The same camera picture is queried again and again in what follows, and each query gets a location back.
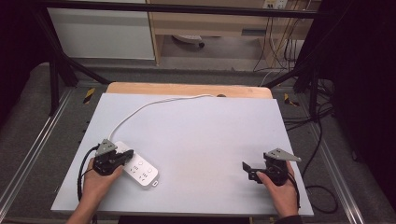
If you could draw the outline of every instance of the gray carpet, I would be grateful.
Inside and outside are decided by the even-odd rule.
[[[265,73],[234,72],[230,74],[230,72],[163,71],[155,69],[96,69],[95,71],[104,77],[117,81],[238,84],[247,86],[260,85],[265,76]],[[292,80],[289,80],[283,86],[290,86],[291,84]],[[74,153],[78,149],[78,141],[83,138],[83,131],[89,125],[87,121],[91,119],[100,93],[105,91],[106,87],[96,88],[90,103],[84,105],[82,101],[87,90],[88,87],[74,89],[71,100],[10,207],[7,218],[32,217],[52,220],[67,218],[66,215],[55,214],[50,211],[56,196],[55,190],[62,185],[64,176],[74,158]],[[303,117],[303,109],[300,106],[284,104],[283,96],[282,92],[274,93],[282,116]],[[295,96],[290,93],[290,99],[297,100],[293,97]],[[9,162],[0,164],[2,170],[0,190],[2,192],[44,125],[50,111],[49,105],[48,70],[45,67],[38,67],[32,73],[21,101],[15,106],[7,123],[0,131],[1,158],[12,158],[12,160],[7,160]],[[366,165],[351,159],[350,149],[336,118],[327,117],[322,123],[326,141],[342,170],[366,223],[396,223],[394,211],[379,190]],[[294,153],[307,161],[317,143],[309,126],[305,125],[290,131],[289,137]],[[305,165],[304,161],[299,164],[301,170]],[[336,194],[319,154],[310,165],[304,182],[306,185],[324,186]],[[332,209],[333,207],[332,198],[326,192],[312,190],[309,197],[313,204],[322,209]],[[323,214],[316,210],[314,212],[314,217],[304,218],[306,223],[348,223],[341,204],[334,214]],[[117,219],[113,216],[100,216],[100,218]],[[266,219],[267,217],[262,217],[257,218],[256,221],[260,223]]]

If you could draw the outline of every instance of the forearm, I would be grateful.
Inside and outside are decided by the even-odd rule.
[[[100,200],[96,197],[89,197],[84,195],[81,198],[75,212],[73,215],[67,220],[67,223],[90,223],[92,220],[93,215],[98,208]]]

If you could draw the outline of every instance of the hand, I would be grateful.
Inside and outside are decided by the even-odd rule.
[[[290,162],[287,161],[286,164],[288,166],[289,173],[294,176]],[[262,172],[257,172],[257,176],[270,192],[274,202],[274,207],[280,218],[298,215],[297,192],[290,180],[287,180],[282,186],[277,186],[272,182],[268,175]]]
[[[93,169],[93,158],[88,164],[87,172],[84,175],[84,186],[82,198],[75,212],[67,220],[67,223],[89,223],[96,212],[100,202],[105,198],[110,186],[122,174],[122,165],[111,175],[99,175]]]

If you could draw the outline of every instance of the floor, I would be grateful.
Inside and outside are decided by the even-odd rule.
[[[260,60],[261,50],[257,39],[204,37],[205,47],[180,43],[171,36],[165,38],[163,59],[160,65],[152,62],[114,63],[86,61],[93,71],[103,77],[117,81],[135,82],[163,82],[163,83],[194,83],[194,84],[223,84],[259,86],[286,72],[287,62],[282,65],[285,69],[268,69],[265,60]],[[12,158],[10,162],[0,164],[0,190],[8,192],[15,189],[15,195],[0,205],[8,204],[2,209],[7,215],[3,223],[57,223],[64,222],[68,215],[56,214],[50,211],[57,188],[62,184],[74,153],[78,149],[78,141],[84,136],[84,130],[89,125],[92,113],[100,98],[100,93],[106,86],[93,83],[90,78],[78,74],[81,80],[77,88],[64,88],[69,94],[69,101],[64,106],[62,115],[51,120],[50,111],[49,73],[46,65],[39,66],[32,72],[31,78],[22,94],[21,100],[13,108],[7,123],[0,130],[0,156]],[[278,100],[282,116],[305,117],[304,99],[306,95],[293,94],[293,79],[282,83],[273,89],[274,97]],[[90,103],[82,103],[87,90],[94,86],[95,94]],[[285,93],[294,104],[285,104]],[[46,122],[54,121],[53,129],[47,130],[45,141],[37,143],[36,138],[42,135],[41,129]],[[376,185],[370,171],[364,163],[352,160],[351,151],[342,130],[338,126],[336,117],[328,116],[322,120],[323,134],[327,148],[334,155],[334,160],[341,171],[351,196],[364,218],[364,223],[396,223],[396,215],[389,207],[388,201]],[[304,161],[312,155],[317,144],[315,125],[304,125],[288,132],[294,153],[299,154]],[[38,146],[39,153],[35,154],[32,146]],[[26,166],[27,176],[18,182],[14,176],[19,169],[26,168],[31,160],[31,166]],[[313,159],[307,170],[304,182],[306,185],[321,185],[336,195],[338,210],[332,214],[325,214],[314,209],[314,217],[305,217],[306,223],[361,223],[352,222],[345,206],[341,204],[342,195],[337,192],[332,172],[326,166],[323,152]],[[319,208],[331,210],[334,207],[332,196],[321,190],[309,190],[311,203]],[[106,221],[100,223],[116,223],[117,217],[100,216]],[[255,218],[255,223],[269,223],[269,217]]]

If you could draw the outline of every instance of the human hand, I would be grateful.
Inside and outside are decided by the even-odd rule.
[[[101,202],[113,182],[122,174],[122,165],[117,167],[111,175],[99,175],[93,169],[93,158],[88,164],[87,173],[84,175],[83,197],[90,197]]]
[[[286,162],[289,173],[294,177],[290,162]],[[268,175],[257,172],[257,176],[271,194],[274,207],[280,218],[298,215],[297,192],[291,181],[288,179],[282,186],[275,185]]]

